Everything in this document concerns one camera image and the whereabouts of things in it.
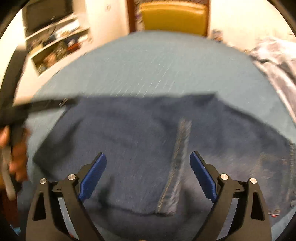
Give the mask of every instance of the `television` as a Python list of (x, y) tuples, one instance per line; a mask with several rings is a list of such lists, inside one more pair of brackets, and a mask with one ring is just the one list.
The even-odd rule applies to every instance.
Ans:
[(31, 0), (22, 11), (26, 36), (71, 13), (72, 0)]

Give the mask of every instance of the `silver screw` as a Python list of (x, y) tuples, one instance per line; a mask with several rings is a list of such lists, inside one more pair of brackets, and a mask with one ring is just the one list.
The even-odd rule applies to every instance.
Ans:
[(46, 182), (47, 182), (47, 179), (46, 178), (40, 179), (40, 184), (45, 184)]
[(75, 174), (70, 174), (68, 176), (68, 180), (70, 180), (70, 181), (74, 180), (75, 178), (76, 178), (76, 175)]
[(253, 184), (256, 184), (256, 183), (257, 183), (257, 180), (256, 180), (255, 178), (252, 177), (252, 178), (250, 179), (250, 182), (253, 183)]
[(224, 173), (222, 173), (222, 174), (220, 175), (220, 177), (221, 177), (221, 179), (223, 179), (223, 180), (227, 180), (227, 179), (228, 179), (228, 175), (227, 175), (227, 174), (224, 174)]

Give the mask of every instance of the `black screen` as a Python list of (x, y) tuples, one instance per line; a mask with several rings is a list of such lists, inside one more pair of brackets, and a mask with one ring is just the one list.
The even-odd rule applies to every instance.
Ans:
[(32, 34), (72, 12), (72, 4), (69, 0), (39, 0), (26, 7), (27, 32)]

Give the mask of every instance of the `patterned curtain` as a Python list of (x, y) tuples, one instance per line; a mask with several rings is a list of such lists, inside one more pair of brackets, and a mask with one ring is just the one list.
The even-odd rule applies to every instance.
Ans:
[[(143, 19), (142, 15), (140, 12), (140, 5), (144, 2), (152, 2), (155, 0), (134, 0), (135, 3), (135, 16), (136, 16), (136, 30), (137, 31), (142, 31), (144, 29), (144, 24), (143, 24)], [(200, 3), (203, 5), (208, 4), (209, 0), (181, 0), (184, 2), (195, 2), (195, 3)]]

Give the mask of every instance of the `blue object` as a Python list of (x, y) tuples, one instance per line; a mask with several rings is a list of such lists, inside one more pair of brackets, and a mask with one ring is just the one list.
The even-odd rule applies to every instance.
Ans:
[(194, 152), (190, 155), (190, 166), (200, 183), (200, 186), (202, 187), (205, 197), (215, 203), (218, 199), (216, 184), (201, 160)]
[(106, 155), (102, 154), (86, 174), (85, 178), (80, 183), (80, 193), (78, 198), (83, 202), (91, 197), (98, 181), (100, 180), (107, 166)]

